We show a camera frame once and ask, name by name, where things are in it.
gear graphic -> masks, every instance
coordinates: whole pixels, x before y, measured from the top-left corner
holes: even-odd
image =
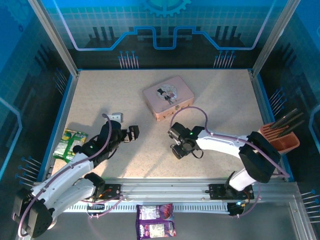
[[[180,10],[185,10],[191,0],[143,0],[141,3],[150,14],[173,17],[174,14],[180,14]]]
[[[0,7],[6,7],[20,25],[28,19],[30,14],[28,0],[1,0]]]

packaging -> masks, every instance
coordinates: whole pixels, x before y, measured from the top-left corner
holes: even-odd
[[[136,206],[137,240],[175,237],[176,229],[172,203],[154,206]]]
[[[180,76],[175,76],[143,90],[143,97],[152,115],[161,121],[191,106],[195,95]]]
[[[88,134],[84,132],[65,129],[62,138],[53,152],[53,157],[63,159],[67,163],[70,162],[76,155],[73,152],[74,146],[82,146],[86,142],[87,137]]]

purple snack bag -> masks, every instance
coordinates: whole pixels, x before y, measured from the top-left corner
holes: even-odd
[[[137,205],[135,229],[137,240],[175,237],[172,203],[155,206]]]

pink tin box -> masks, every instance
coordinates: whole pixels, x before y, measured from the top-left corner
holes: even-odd
[[[191,106],[195,95],[180,76],[143,90],[146,105],[157,121],[175,114],[178,110]]]

snack bag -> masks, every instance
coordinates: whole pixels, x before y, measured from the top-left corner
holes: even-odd
[[[136,209],[137,240],[176,236],[172,203],[155,206],[137,205]]]
[[[82,146],[86,142],[87,137],[88,134],[84,132],[65,129],[59,144],[53,152],[53,157],[56,159],[63,159],[67,163],[70,162],[76,155],[73,152],[74,146]]]

